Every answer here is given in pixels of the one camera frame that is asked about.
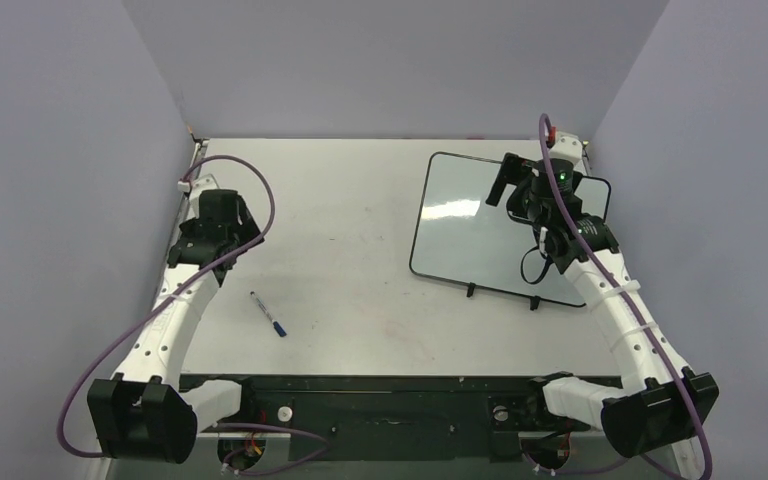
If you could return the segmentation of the white whiteboard black frame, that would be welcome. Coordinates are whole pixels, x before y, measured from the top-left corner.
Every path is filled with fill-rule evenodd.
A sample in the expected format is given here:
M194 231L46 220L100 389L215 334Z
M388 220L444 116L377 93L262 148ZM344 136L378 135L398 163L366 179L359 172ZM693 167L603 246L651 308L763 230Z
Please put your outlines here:
M410 270L421 277L525 297L532 303L581 308L585 301L537 252L530 224L507 201L487 198L502 161L437 152L429 160L411 249Z

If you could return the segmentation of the white marker pen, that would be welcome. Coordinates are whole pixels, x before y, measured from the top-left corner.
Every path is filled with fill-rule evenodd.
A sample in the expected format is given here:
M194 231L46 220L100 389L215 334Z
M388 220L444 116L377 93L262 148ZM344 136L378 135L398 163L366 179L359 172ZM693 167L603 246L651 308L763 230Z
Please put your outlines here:
M260 311L263 313L263 315L265 316L265 318L267 319L267 321L270 323L271 326L272 326L273 322L278 322L275 319L275 317L272 315L270 310L268 309L267 305L263 302L263 300L260 298L260 296L255 291L251 291L250 292L250 297L252 298L254 303L257 305L257 307L260 309Z

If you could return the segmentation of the blue marker cap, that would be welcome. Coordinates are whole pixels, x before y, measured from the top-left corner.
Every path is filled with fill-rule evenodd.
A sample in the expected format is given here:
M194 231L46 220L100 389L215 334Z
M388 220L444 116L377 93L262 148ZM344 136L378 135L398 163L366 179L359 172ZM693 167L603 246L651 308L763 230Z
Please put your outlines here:
M276 333L277 333L277 334L278 334L278 335L279 335L281 338L284 338L284 337L286 337L286 336L287 336L287 333L286 333L286 331L284 330L284 328L283 328L283 327L282 327L282 326L281 326L281 325L280 325L278 322L273 322L273 323L272 323L272 326L273 326L273 329L275 330L275 332L276 332Z

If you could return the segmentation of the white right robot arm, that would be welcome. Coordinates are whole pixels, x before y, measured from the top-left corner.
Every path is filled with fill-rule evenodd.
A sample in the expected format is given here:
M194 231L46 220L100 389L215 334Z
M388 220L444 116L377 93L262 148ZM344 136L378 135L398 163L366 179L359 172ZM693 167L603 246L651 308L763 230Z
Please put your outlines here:
M576 194L583 178L568 160L508 153L486 200L505 202L514 221L531 226L536 251L584 299L620 372L617 388L546 375L525 398L525 416L538 427L560 417L587 424L625 458L701 438L718 385L693 371L644 306L614 234Z

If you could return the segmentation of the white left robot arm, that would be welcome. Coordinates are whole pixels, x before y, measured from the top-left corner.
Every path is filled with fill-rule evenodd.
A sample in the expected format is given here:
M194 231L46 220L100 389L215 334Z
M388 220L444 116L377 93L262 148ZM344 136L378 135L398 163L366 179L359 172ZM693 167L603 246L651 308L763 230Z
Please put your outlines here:
M150 320L109 379L96 379L87 405L103 456L181 464L196 437L223 420L251 427L258 402L241 384L209 380L181 392L183 362L208 304L233 267L230 252L262 242L244 199L234 190L197 194L194 215L171 247Z

